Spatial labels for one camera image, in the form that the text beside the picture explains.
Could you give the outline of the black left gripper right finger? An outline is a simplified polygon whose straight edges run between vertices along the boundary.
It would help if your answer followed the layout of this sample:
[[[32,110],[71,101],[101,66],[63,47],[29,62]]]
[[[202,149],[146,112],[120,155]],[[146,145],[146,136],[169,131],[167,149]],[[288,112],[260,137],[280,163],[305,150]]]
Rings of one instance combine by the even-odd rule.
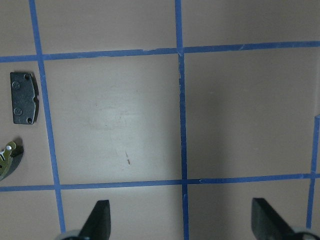
[[[251,230],[256,240],[297,240],[296,233],[264,198],[251,201]]]

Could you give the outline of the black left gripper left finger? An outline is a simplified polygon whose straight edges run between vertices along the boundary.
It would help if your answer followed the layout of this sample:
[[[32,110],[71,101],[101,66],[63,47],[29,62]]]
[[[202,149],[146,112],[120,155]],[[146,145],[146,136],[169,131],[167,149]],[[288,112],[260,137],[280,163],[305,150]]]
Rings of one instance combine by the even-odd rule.
[[[110,235],[110,202],[109,200],[99,200],[80,230],[78,238],[80,240],[108,240]]]

